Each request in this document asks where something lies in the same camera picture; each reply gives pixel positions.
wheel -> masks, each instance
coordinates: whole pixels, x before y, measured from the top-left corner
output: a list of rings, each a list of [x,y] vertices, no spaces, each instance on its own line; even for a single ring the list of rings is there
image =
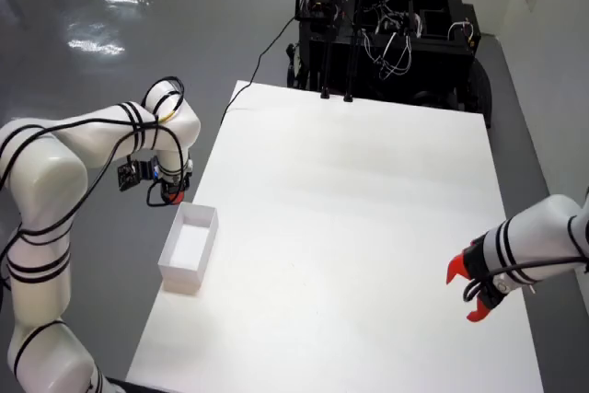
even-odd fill
[[[475,112],[481,113],[485,119],[485,125],[489,129],[491,127],[492,115],[492,93],[491,82],[489,76],[482,67],[479,60],[474,59],[470,66],[470,74],[468,76],[468,92],[473,100],[473,107]]]

black cable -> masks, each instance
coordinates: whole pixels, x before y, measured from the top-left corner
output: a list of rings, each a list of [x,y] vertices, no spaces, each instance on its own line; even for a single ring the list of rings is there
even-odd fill
[[[110,123],[110,124],[121,124],[121,125],[125,125],[125,126],[133,126],[133,123],[130,122],[130,121],[116,121],[116,120],[110,120],[110,119],[85,119],[85,120],[76,121],[76,122],[73,122],[73,123],[67,123],[67,124],[53,126],[52,128],[43,128],[41,131],[38,131],[37,133],[34,133],[30,137],[28,137],[22,143],[22,145],[18,147],[18,149],[15,151],[15,153],[11,156],[10,160],[8,161],[8,164],[6,165],[5,174],[0,179],[0,184],[1,184],[0,189],[2,189],[2,187],[4,186],[4,184],[6,182],[6,179],[7,179],[8,175],[10,174],[10,172],[12,170],[12,167],[14,166],[14,164],[17,161],[18,156],[22,153],[22,151],[29,144],[33,143],[35,140],[39,139],[40,137],[42,137],[43,135],[45,135],[47,133],[53,133],[53,132],[60,131],[60,130],[63,130],[63,129],[69,129],[69,128],[80,126],[80,125],[83,125],[83,124],[89,124],[91,122],[102,122],[102,123]],[[102,167],[102,169],[98,173],[98,175],[95,178],[95,180],[92,183],[92,185],[90,185],[90,187],[87,189],[86,193],[80,198],[80,200],[78,201],[78,203],[76,203],[74,205],[74,207],[66,215],[64,215],[57,222],[55,222],[52,225],[50,225],[48,227],[45,227],[45,228],[43,228],[41,230],[33,231],[33,230],[29,230],[29,229],[20,229],[19,228],[18,231],[16,232],[16,234],[13,235],[13,237],[10,239],[10,241],[8,241],[8,243],[6,244],[6,246],[4,247],[4,249],[2,250],[2,252],[0,252],[0,265],[2,264],[2,262],[4,261],[4,259],[7,256],[8,252],[14,246],[14,244],[17,242],[17,240],[19,238],[23,237],[24,235],[30,236],[30,237],[37,237],[37,236],[40,236],[40,235],[44,235],[44,234],[47,234],[49,232],[52,232],[53,230],[55,230],[60,225],[62,225],[65,222],[67,222],[80,209],[80,207],[82,206],[82,204],[84,204],[84,202],[90,196],[90,194],[92,193],[92,191],[97,187],[98,183],[102,180],[102,178],[104,177],[104,175],[105,175],[108,167],[110,166],[110,164],[112,163],[114,157],[116,156],[116,153],[117,153],[119,147],[121,146],[121,144],[125,140],[127,140],[128,138],[130,138],[132,136],[135,136],[137,133],[144,133],[145,131],[147,131],[149,129],[158,129],[158,130],[167,132],[167,133],[170,134],[170,136],[174,140],[174,143],[176,144],[176,147],[178,148],[178,153],[179,153],[179,160],[180,160],[180,188],[181,188],[181,185],[182,185],[181,183],[184,182],[184,155],[182,154],[182,148],[181,148],[181,145],[180,145],[180,142],[179,142],[178,137],[169,128],[167,128],[165,126],[162,126],[157,121],[151,121],[151,122],[143,123],[141,125],[141,127],[136,128],[136,129],[133,129],[132,131],[126,133],[123,137],[121,137],[117,141],[117,143],[113,146],[112,150],[110,151],[110,155],[109,155],[106,163],[104,164],[104,166]],[[161,180],[155,182],[150,187],[150,190],[153,189],[153,187],[158,182],[160,182],[160,181]],[[163,206],[168,206],[168,205],[170,205],[172,203],[173,203],[173,201],[171,201],[171,202],[164,202],[164,203],[161,203],[161,204],[150,204],[150,205],[152,207],[163,207]],[[2,285],[4,286],[4,288],[7,289],[7,290],[11,290],[11,287],[10,287],[10,285],[7,282],[8,278],[3,277],[2,274],[1,274],[1,272],[0,272],[0,279],[2,280]],[[0,294],[0,311],[1,311],[2,301],[4,299],[4,290],[3,290],[3,288],[0,288],[0,291],[2,292],[2,294]]]
[[[254,74],[251,76],[251,79],[249,80],[249,83],[247,85],[245,85],[244,87],[242,87],[241,89],[239,89],[239,91],[237,92],[237,94],[235,94],[235,96],[233,98],[231,98],[231,100],[229,101],[229,104],[225,107],[225,111],[223,112],[223,116],[221,117],[221,122],[219,123],[219,126],[221,126],[223,124],[223,120],[225,119],[225,115],[227,114],[227,111],[229,110],[229,107],[233,104],[234,101],[236,101],[237,96],[239,96],[239,94],[241,94],[244,89],[247,89],[247,88],[251,87],[251,84],[254,83],[254,78],[256,78],[256,74],[258,73],[258,69],[260,69],[261,58],[264,56],[264,54],[266,52],[268,52],[270,50],[270,48],[273,46],[273,44],[276,43],[276,41],[282,37],[282,35],[284,34],[284,32],[286,31],[286,29],[288,28],[288,26],[295,19],[296,19],[296,16],[292,17],[288,22],[286,22],[286,25],[284,25],[283,30],[280,31],[280,33],[278,34],[278,36],[276,36],[274,38],[274,40],[272,41],[272,43],[270,45],[268,45],[268,48],[266,48],[263,51],[263,53],[260,54],[260,57],[258,57],[258,64],[256,65],[256,69],[254,70]]]
[[[157,80],[156,82],[154,82],[154,84],[152,86],[150,86],[149,89],[147,89],[147,92],[145,92],[144,98],[143,98],[143,100],[141,100],[141,106],[143,108],[145,108],[145,105],[147,103],[147,96],[149,95],[149,92],[154,88],[155,85],[157,85],[160,82],[170,82],[170,83],[173,82],[178,85],[178,87],[180,89],[180,91],[179,91],[180,98],[178,100],[178,103],[176,103],[176,106],[174,107],[174,111],[178,110],[180,105],[184,101],[184,84],[175,75],[166,75],[165,77],[162,77],[159,80]]]
[[[558,266],[561,264],[573,264],[573,263],[582,263],[588,264],[589,259],[586,257],[566,257],[566,258],[555,258],[552,260],[536,260],[536,261],[529,261],[523,262],[521,264],[515,264],[513,266],[501,267],[499,269],[495,269],[492,272],[487,273],[485,276],[480,278],[473,278],[470,283],[467,284],[467,287],[464,289],[464,293],[462,294],[462,298],[465,302],[472,301],[475,296],[477,296],[482,289],[483,284],[485,284],[489,279],[493,276],[500,275],[502,273],[513,272],[513,271],[520,271],[522,269],[535,269],[537,267],[546,267],[546,266]]]

black power cord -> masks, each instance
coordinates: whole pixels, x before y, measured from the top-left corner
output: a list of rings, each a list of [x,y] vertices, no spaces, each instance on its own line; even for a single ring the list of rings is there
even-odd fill
[[[180,93],[180,99],[183,96],[183,88],[181,90]],[[182,154],[182,148],[179,142],[178,137],[166,126],[162,126],[157,120],[155,121],[150,121],[150,122],[146,122],[146,123],[140,123],[138,127],[137,123],[133,123],[131,121],[117,121],[117,120],[111,120],[111,119],[84,119],[81,121],[75,121],[72,123],[67,123],[67,124],[60,124],[60,125],[56,125],[53,126],[52,128],[41,128],[40,131],[32,134],[31,136],[29,136],[18,148],[17,150],[14,152],[14,154],[10,157],[10,160],[8,161],[8,164],[6,165],[6,169],[5,169],[5,174],[2,176],[2,178],[0,179],[0,190],[4,187],[7,177],[10,174],[10,172],[12,171],[12,168],[14,167],[18,156],[24,151],[24,149],[29,146],[31,143],[33,143],[34,141],[38,140],[40,137],[42,137],[43,135],[46,135],[48,133],[54,133],[56,131],[62,131],[64,129],[70,129],[70,128],[74,128],[77,126],[81,126],[84,124],[90,124],[90,123],[106,123],[106,124],[118,124],[118,125],[123,125],[123,126],[133,126],[135,125],[135,129],[133,129],[132,131],[129,131],[128,133],[126,133],[123,137],[121,137],[117,143],[115,143],[115,145],[113,146],[112,150],[110,151],[109,157],[106,161],[106,163],[104,164],[104,166],[102,167],[102,169],[100,170],[100,172],[98,173],[97,177],[95,178],[95,180],[93,181],[93,183],[88,187],[87,191],[85,192],[85,194],[80,198],[80,200],[74,205],[74,207],[67,213],[65,214],[62,218],[60,218],[58,221],[56,221],[55,223],[53,223],[52,225],[49,225],[41,230],[30,230],[30,229],[21,229],[19,228],[16,232],[15,235],[13,235],[13,237],[10,239],[10,241],[6,244],[6,246],[4,247],[4,249],[2,250],[2,252],[0,252],[0,265],[2,264],[2,262],[4,261],[4,259],[6,258],[8,252],[10,251],[10,249],[14,246],[14,244],[17,242],[17,240],[19,238],[24,238],[24,236],[28,236],[28,237],[38,237],[41,235],[45,235],[48,234],[50,232],[52,232],[53,230],[57,229],[59,226],[63,225],[64,223],[66,223],[79,209],[80,207],[84,204],[84,202],[86,202],[86,200],[88,199],[88,197],[90,196],[90,194],[94,191],[94,189],[98,186],[98,184],[100,183],[100,181],[102,180],[102,178],[104,177],[108,167],[110,166],[110,164],[112,163],[117,150],[119,149],[119,147],[121,146],[121,144],[127,140],[128,138],[130,138],[131,136],[136,135],[137,133],[144,133],[147,130],[157,130],[157,131],[164,131],[166,133],[169,133],[169,135],[172,137],[172,139],[174,140],[174,143],[176,144],[176,147],[178,149],[178,154],[179,154],[179,160],[180,160],[180,164],[182,165],[180,167],[180,186],[181,183],[184,182],[184,155]],[[30,129],[31,127],[34,128],[39,128],[39,125],[26,125],[23,126],[23,128],[25,129]],[[23,129],[17,129],[15,130],[13,133],[11,133],[8,136],[8,139],[12,139],[14,138],[14,136],[17,133],[22,132]],[[0,155],[2,154],[2,152],[4,151],[4,149],[6,148],[7,142],[4,142],[2,144],[2,146],[0,147]],[[153,189],[153,187],[155,186],[156,183],[154,183],[151,187],[150,190]],[[163,206],[168,206],[170,204],[172,204],[174,201],[170,201],[170,202],[164,202],[161,203],[159,205],[155,205],[155,204],[150,204],[152,207],[163,207]],[[7,289],[7,290],[11,290],[10,285],[8,284],[7,280],[8,278],[5,278],[2,276],[1,272],[0,272],[0,279],[2,280],[2,285],[4,286],[3,288]],[[3,288],[0,288],[0,291],[2,292],[2,294],[0,294],[0,310],[2,308],[2,301],[4,300],[4,290]]]
[[[495,269],[494,271],[487,273],[485,276],[481,278],[473,278],[472,281],[470,281],[470,283],[468,283],[467,287],[464,289],[462,298],[466,303],[472,301],[479,294],[483,284],[485,284],[488,280],[492,279],[494,276],[501,275],[502,273],[519,271],[522,269],[535,269],[538,267],[558,266],[560,264],[573,263],[589,264],[589,259],[587,259],[586,257],[565,257],[555,258],[552,260],[529,261],[523,262],[521,264],[515,264],[513,266],[501,267],[499,269]]]
[[[233,104],[234,101],[236,101],[236,98],[239,96],[239,94],[241,94],[244,89],[247,89],[247,88],[251,87],[251,84],[254,83],[254,78],[256,78],[256,74],[258,73],[258,70],[260,69],[261,58],[264,56],[264,54],[266,54],[266,52],[268,52],[270,50],[270,48],[274,45],[274,43],[276,43],[276,41],[282,37],[282,35],[284,34],[284,32],[286,31],[286,29],[288,28],[288,26],[295,19],[296,19],[296,16],[292,17],[288,22],[286,22],[286,25],[284,25],[283,30],[280,31],[280,33],[278,34],[278,36],[276,36],[274,38],[274,40],[271,42],[271,44],[268,45],[268,48],[266,48],[262,52],[262,54],[260,54],[260,57],[258,57],[258,64],[256,65],[256,69],[254,70],[254,74],[251,76],[251,79],[249,80],[249,83],[247,85],[245,85],[244,87],[242,87],[241,89],[239,89],[239,91],[237,92],[237,94],[235,94],[235,96],[233,98],[231,98],[231,100],[229,101],[229,104],[225,107],[225,110],[223,111],[223,116],[221,117],[221,122],[219,123],[219,126],[221,126],[223,124],[223,120],[225,119],[225,115],[227,114],[227,111],[229,110],[229,107]]]

black metal frame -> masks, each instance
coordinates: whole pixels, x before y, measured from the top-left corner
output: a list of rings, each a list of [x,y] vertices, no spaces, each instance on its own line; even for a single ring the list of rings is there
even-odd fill
[[[300,22],[302,73],[306,75],[309,72],[311,90],[320,91],[323,98],[328,98],[329,91],[332,90],[344,95],[346,101],[352,101],[352,95],[355,95],[418,104],[420,100],[427,101],[425,96],[445,97],[456,93],[458,102],[467,103],[468,74],[480,39],[474,8],[464,4],[462,0],[407,0],[410,17],[422,11],[427,14],[436,13],[437,11],[430,11],[425,6],[443,4],[448,17],[447,26],[467,20],[474,28],[473,39],[468,41],[460,27],[454,28],[451,40],[431,35],[418,39],[411,20],[411,69],[404,76],[391,76],[386,82],[377,82],[374,64],[364,52],[360,35],[360,28],[364,26],[364,9],[358,6],[362,3],[364,6],[369,5],[370,2],[371,0],[329,0],[333,7],[328,9],[329,12],[336,10],[337,3],[348,18],[334,21],[332,17],[329,20],[305,17],[300,8],[301,0],[296,0],[297,19]],[[389,35],[376,35],[373,32],[370,37],[372,49],[382,53]],[[390,56],[390,60],[396,60],[402,54],[404,46],[402,39],[393,41],[387,58]],[[306,81],[299,84],[306,86]]]

black band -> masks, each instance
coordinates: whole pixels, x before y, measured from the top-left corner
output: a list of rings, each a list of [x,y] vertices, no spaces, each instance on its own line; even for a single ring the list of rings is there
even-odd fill
[[[23,131],[25,131],[27,129],[45,129],[45,128],[43,126],[41,126],[40,124],[26,124],[24,126],[16,128],[12,133],[10,133],[10,135],[7,136],[7,138],[5,138],[4,142],[2,143],[2,146],[0,146],[0,156],[2,156],[2,154],[4,153],[4,150],[8,146],[8,143],[10,143],[10,140],[12,140],[17,135],[19,135],[20,133],[22,133]]]
[[[27,278],[27,277],[20,276],[16,273],[12,272],[11,266],[8,266],[8,272],[10,273],[10,276],[13,279],[19,281],[20,283],[24,283],[24,284],[47,283],[48,281],[50,281],[54,278],[57,278],[59,275],[64,273],[64,270],[67,269],[67,266],[69,266],[69,264],[70,264],[70,258],[71,258],[71,255],[67,254],[67,258],[65,259],[65,263],[64,263],[64,265],[62,265],[62,267],[57,269],[55,272],[52,272],[52,273],[49,273],[49,274],[43,275],[43,276],[38,276],[36,278]]]
[[[158,164],[159,166],[159,170],[161,170],[162,172],[164,172],[166,175],[178,175],[182,169],[177,169],[177,170],[167,170],[166,168],[164,168],[161,164]]]
[[[67,228],[67,230],[65,232],[63,232],[60,236],[58,236],[54,239],[50,239],[48,241],[43,241],[42,243],[37,243],[35,241],[29,241],[23,235],[20,236],[20,239],[22,239],[25,243],[30,244],[31,246],[47,246],[48,244],[54,243],[55,241],[58,241],[58,240],[62,239],[63,237],[65,237],[67,234],[69,234],[70,231],[72,230],[73,225],[74,225],[74,223],[70,224],[70,226]]]
[[[131,112],[125,108],[123,103],[119,103],[119,106],[125,111],[125,113],[127,114],[127,117],[129,117],[129,121],[133,124],[133,130],[135,131],[137,129],[137,121],[135,121],[135,119],[133,118],[133,115],[131,115]],[[137,150],[137,146],[139,145],[139,134],[135,133],[134,134],[134,140],[135,143],[133,145],[133,152],[135,152]]]
[[[569,232],[569,238],[571,239],[574,248],[577,249],[577,252],[579,252],[579,256],[587,258],[587,255],[585,255],[585,252],[583,252],[583,249],[581,249],[581,246],[579,246],[579,243],[577,243],[577,240],[574,238],[574,235],[572,234],[572,220],[574,220],[575,218],[576,216],[572,216],[571,218],[569,218],[569,223],[567,223],[567,231]]]
[[[157,134],[159,132],[159,124],[157,124],[156,121],[156,133],[154,133],[154,142],[151,145],[151,150],[153,151],[154,149],[156,149],[156,142],[157,142]]]
[[[162,106],[168,98],[172,96],[179,96],[179,94],[179,91],[177,91],[176,89],[174,89],[173,91],[169,91],[164,97],[157,101],[156,106],[152,111],[152,114],[157,115],[157,110],[159,110],[159,107]]]
[[[514,266],[514,265],[517,264],[517,262],[515,261],[514,254],[512,253],[512,248],[509,245],[509,235],[507,234],[507,231],[509,229],[509,224],[511,224],[512,220],[513,220],[513,218],[510,218],[509,220],[507,220],[507,223],[505,223],[505,227],[503,228],[503,244],[505,245],[505,253],[507,253],[507,258],[512,263],[512,265]],[[535,280],[534,278],[530,278],[529,276],[527,276],[524,273],[524,270],[523,269],[519,269],[519,270],[517,270],[515,272],[523,280],[527,280],[528,283],[530,283],[530,284],[537,283],[537,280]]]
[[[97,382],[97,387],[96,387],[96,393],[102,393],[102,372],[100,371],[100,369],[98,368],[97,365],[96,365],[96,370],[98,372],[98,382]]]
[[[45,264],[44,266],[40,266],[40,267],[22,267],[22,266],[19,266],[18,264],[15,264],[14,262],[12,262],[10,260],[10,258],[8,258],[8,257],[6,257],[6,260],[8,261],[8,266],[17,272],[21,272],[21,273],[48,272],[48,271],[52,271],[53,269],[58,267],[62,262],[64,262],[65,259],[67,259],[69,253],[70,253],[70,247],[68,246],[67,250],[64,252],[64,254],[61,257],[59,257],[55,261],[50,262],[49,264]]]
[[[12,373],[15,374],[15,378],[18,380],[18,374],[17,374],[17,370],[18,370],[18,363],[20,362],[20,358],[22,357],[22,353],[25,351],[25,349],[27,348],[27,346],[29,346],[29,344],[45,329],[48,329],[51,326],[54,326],[55,324],[63,324],[65,325],[65,323],[63,321],[61,321],[60,319],[56,319],[53,322],[50,322],[49,324],[45,324],[44,326],[41,326],[37,329],[35,329],[26,339],[25,341],[22,343],[22,345],[20,346],[20,349],[18,349],[18,353],[17,353],[17,357],[15,358],[15,364],[12,366]]]
[[[135,104],[132,103],[131,101],[127,101],[125,103],[125,105],[128,105],[129,108],[131,108],[133,110],[133,113],[135,114],[135,117],[137,117],[137,121],[139,122],[139,126],[140,127],[143,126],[144,119],[141,118],[141,114],[139,113],[139,110],[135,107]],[[141,131],[141,147],[139,149],[143,149],[144,144],[145,144],[145,131]]]
[[[505,261],[505,258],[503,257],[503,252],[501,250],[501,231],[504,228],[505,224],[509,221],[510,220],[506,221],[505,223],[499,226],[499,228],[497,229],[497,235],[495,236],[495,248],[497,248],[497,257],[499,257],[501,267],[507,267],[507,261]],[[521,285],[525,284],[524,282],[520,281],[519,278],[516,278],[513,272],[507,272],[507,275],[516,283],[519,283]]]

